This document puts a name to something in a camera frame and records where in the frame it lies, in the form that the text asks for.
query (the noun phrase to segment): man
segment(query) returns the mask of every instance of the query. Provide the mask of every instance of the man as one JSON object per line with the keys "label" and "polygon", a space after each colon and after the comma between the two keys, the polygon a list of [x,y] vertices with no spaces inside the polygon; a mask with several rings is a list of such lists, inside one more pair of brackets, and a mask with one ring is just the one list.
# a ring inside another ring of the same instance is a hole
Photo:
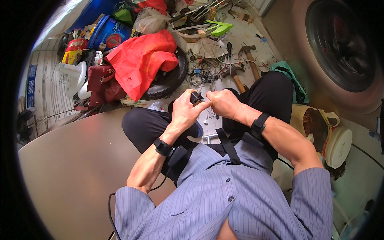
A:
{"label": "man", "polygon": [[[127,186],[116,192],[115,224],[121,239],[330,239],[330,175],[311,142],[288,124],[291,81],[269,72],[239,96],[227,89],[209,91],[209,101],[195,107],[192,91],[175,100],[172,113],[134,108],[123,119],[125,134],[142,156]],[[186,138],[201,135],[195,121],[208,107],[224,118],[235,152],[223,141],[205,145]],[[265,118],[259,137],[263,144],[240,140],[255,130],[256,119]],[[184,146],[187,153],[169,168],[155,141]],[[294,167],[290,205],[270,176],[276,151]],[[160,172],[177,189],[155,207],[148,192]]]}

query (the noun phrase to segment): wooden hammer handle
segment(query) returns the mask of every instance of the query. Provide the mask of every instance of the wooden hammer handle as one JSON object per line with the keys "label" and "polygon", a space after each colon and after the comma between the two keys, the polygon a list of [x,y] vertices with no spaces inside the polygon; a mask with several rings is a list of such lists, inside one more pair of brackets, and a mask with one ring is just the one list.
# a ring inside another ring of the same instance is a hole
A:
{"label": "wooden hammer handle", "polygon": [[233,76],[233,79],[235,80],[236,85],[240,90],[240,93],[245,92],[245,88],[244,88],[243,84],[241,83],[240,78],[237,75],[235,75],[235,76]]}
{"label": "wooden hammer handle", "polygon": [[[253,57],[252,57],[251,53],[247,53],[247,59],[250,61],[253,61]],[[249,66],[251,66],[251,70],[252,70],[253,76],[255,78],[255,81],[257,81],[260,78],[260,75],[259,75],[259,72],[257,70],[256,64],[253,62],[249,62]]]}

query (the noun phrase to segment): black pants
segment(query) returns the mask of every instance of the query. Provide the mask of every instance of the black pants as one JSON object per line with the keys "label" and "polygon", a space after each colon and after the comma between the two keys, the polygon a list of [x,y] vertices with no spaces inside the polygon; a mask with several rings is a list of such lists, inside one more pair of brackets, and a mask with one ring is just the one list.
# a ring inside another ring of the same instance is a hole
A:
{"label": "black pants", "polygon": [[[252,87],[238,96],[241,103],[278,118],[286,123],[291,119],[293,86],[288,77],[283,73],[271,71],[257,80]],[[142,154],[166,129],[172,120],[172,113],[164,113],[146,108],[133,108],[124,117],[122,128],[125,135]],[[223,118],[223,129],[231,134],[229,139],[236,145],[245,131],[249,128],[239,122]],[[192,142],[186,137],[189,131],[185,131],[175,142],[174,146],[182,145],[187,149],[187,154],[168,173],[168,177],[177,182],[179,175],[187,165],[192,150],[198,143]],[[265,142],[265,147],[272,159],[276,159],[276,151]],[[221,144],[209,144],[210,148],[220,155],[226,154]],[[162,174],[168,171],[167,162],[161,170]]]}

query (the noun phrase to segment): hammer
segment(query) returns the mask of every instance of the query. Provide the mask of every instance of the hammer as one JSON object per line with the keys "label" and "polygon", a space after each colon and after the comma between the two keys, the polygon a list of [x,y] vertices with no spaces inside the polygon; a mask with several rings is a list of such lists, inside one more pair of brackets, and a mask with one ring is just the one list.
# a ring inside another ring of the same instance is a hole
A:
{"label": "hammer", "polygon": [[236,82],[237,87],[239,88],[240,93],[243,93],[243,92],[245,92],[245,88],[244,88],[243,84],[241,83],[240,78],[237,76],[236,70],[241,70],[241,71],[245,72],[245,70],[242,69],[241,67],[231,67],[225,73],[222,73],[221,76],[223,78],[225,78],[228,75],[233,77],[233,79]]}
{"label": "hammer", "polygon": [[[255,45],[244,46],[240,49],[239,54],[237,56],[241,57],[243,52],[245,52],[245,54],[247,55],[247,59],[250,61],[253,61],[251,50],[256,50],[256,46]],[[253,62],[249,62],[249,65],[251,66],[251,70],[252,70],[253,76],[255,78],[255,81],[257,81],[260,78],[260,75],[259,75],[259,72],[257,71],[256,64]]]}

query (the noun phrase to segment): striped blue shirt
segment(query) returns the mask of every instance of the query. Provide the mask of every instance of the striped blue shirt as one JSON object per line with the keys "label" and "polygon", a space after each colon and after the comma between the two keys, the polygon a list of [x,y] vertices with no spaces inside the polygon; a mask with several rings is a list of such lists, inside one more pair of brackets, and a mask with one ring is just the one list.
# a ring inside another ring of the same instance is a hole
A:
{"label": "striped blue shirt", "polygon": [[199,144],[178,188],[157,207],[142,191],[120,188],[115,209],[120,238],[216,239],[228,218],[238,239],[331,239],[327,170],[298,173],[289,205],[270,176],[273,161],[267,152],[243,141],[235,149],[241,165],[232,165],[228,155],[222,157]]}

